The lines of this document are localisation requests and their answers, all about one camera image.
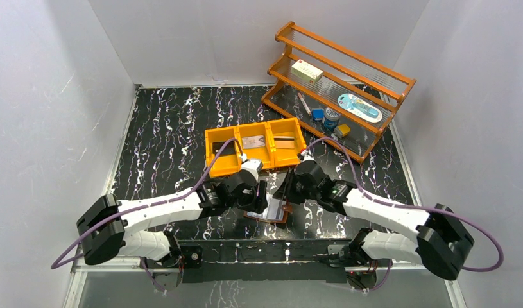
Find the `brown leather card holder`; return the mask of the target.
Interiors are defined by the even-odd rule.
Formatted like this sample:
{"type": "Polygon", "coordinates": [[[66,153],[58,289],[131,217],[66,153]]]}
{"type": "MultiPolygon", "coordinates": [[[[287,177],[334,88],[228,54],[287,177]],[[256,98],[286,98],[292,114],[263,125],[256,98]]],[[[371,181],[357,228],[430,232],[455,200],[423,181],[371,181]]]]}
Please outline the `brown leather card holder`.
{"type": "Polygon", "coordinates": [[[271,194],[268,194],[266,199],[268,206],[261,214],[245,212],[244,217],[265,223],[285,224],[293,206],[287,201],[273,198],[271,194]]]}

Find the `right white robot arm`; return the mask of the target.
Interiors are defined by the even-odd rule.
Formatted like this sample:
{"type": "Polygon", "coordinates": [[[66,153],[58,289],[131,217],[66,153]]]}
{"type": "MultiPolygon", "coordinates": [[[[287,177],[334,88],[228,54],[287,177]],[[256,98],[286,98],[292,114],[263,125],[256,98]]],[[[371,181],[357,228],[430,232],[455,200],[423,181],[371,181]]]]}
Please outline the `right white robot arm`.
{"type": "Polygon", "coordinates": [[[388,199],[377,203],[355,183],[333,180],[313,160],[289,170],[273,197],[294,205],[311,200],[326,211],[387,228],[387,233],[369,228],[358,233],[348,248],[358,263],[406,261],[421,264],[442,279],[456,280],[474,245],[471,234],[448,207],[405,209],[388,199]]]}

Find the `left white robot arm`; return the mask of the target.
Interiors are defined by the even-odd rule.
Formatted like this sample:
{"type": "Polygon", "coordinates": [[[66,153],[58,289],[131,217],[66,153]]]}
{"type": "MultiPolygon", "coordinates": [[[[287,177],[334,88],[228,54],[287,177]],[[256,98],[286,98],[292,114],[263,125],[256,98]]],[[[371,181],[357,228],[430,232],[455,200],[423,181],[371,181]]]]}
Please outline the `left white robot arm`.
{"type": "Polygon", "coordinates": [[[175,237],[151,228],[220,216],[233,208],[260,214],[268,206],[266,195],[267,182],[245,170],[203,182],[193,191],[156,198],[117,200],[104,195],[76,222],[84,261],[93,266],[128,256],[173,266],[180,255],[175,237]]]}

